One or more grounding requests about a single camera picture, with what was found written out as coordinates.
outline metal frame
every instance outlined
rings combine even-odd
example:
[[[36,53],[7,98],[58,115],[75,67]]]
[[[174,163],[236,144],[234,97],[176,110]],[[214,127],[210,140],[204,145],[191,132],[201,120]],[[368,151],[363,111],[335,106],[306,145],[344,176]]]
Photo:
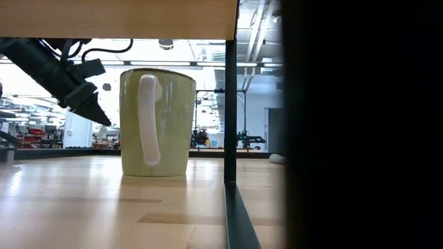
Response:
[[[239,1],[237,1],[237,18]],[[234,39],[226,41],[224,185],[227,248],[261,248],[237,187],[237,19]]]

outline wooden table surface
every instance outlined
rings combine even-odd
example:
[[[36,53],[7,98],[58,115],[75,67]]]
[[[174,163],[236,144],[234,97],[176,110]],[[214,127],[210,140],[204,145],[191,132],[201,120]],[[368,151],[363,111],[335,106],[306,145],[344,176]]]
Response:
[[[0,37],[234,38],[236,0],[1,0]]]
[[[238,160],[238,185],[263,248],[281,248],[282,166]],[[0,166],[0,248],[226,248],[223,160],[186,176],[122,177],[118,156]]]

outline white wall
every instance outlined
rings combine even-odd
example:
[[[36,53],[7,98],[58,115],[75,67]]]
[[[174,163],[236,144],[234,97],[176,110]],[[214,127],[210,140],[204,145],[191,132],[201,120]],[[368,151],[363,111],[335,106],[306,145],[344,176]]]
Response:
[[[246,94],[246,130],[250,136],[261,136],[265,138],[265,109],[282,108],[283,94],[274,92],[272,94]],[[244,129],[244,111],[243,105],[237,99],[237,132]],[[251,144],[252,147],[260,146],[264,149],[264,144]]]
[[[66,123],[64,125],[63,148],[66,147],[91,147],[92,146],[92,121],[77,114],[71,113],[66,108]]]

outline ceiling light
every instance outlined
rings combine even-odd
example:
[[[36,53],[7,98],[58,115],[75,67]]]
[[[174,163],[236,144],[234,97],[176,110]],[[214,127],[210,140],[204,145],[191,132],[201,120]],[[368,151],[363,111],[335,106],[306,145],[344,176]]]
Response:
[[[224,66],[224,62],[197,62],[197,66]]]
[[[172,40],[172,39],[159,39],[159,46],[163,50],[172,50],[174,48],[174,40]]]
[[[189,66],[189,62],[131,62],[137,66]]]
[[[3,118],[6,121],[28,121],[28,118]]]
[[[277,64],[277,63],[265,63],[264,67],[283,67],[283,64]]]
[[[282,23],[282,17],[274,17],[274,19],[272,19],[272,22],[275,24],[281,24]]]
[[[209,42],[210,44],[224,44],[226,43],[225,40],[206,40],[207,42]]]
[[[29,117],[29,113],[15,113],[15,116],[18,118],[27,118]]]
[[[0,109],[0,111],[14,113],[14,111],[25,111],[24,109]]]
[[[9,59],[0,59],[1,64],[12,64],[12,62]]]
[[[257,63],[240,62],[237,66],[257,66]]]
[[[105,91],[110,91],[111,90],[111,84],[110,83],[104,83],[102,88]]]
[[[124,65],[125,62],[122,61],[102,61],[103,65]]]

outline black metal post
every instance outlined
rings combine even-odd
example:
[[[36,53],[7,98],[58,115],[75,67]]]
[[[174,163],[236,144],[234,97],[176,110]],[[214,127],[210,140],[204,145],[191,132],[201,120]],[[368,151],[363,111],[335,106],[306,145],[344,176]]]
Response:
[[[244,108],[243,108],[243,130],[246,131],[246,91],[243,91],[244,94]]]
[[[199,94],[199,91],[195,91],[195,129],[197,129],[197,95]]]
[[[226,41],[224,110],[224,182],[237,180],[237,38]]]

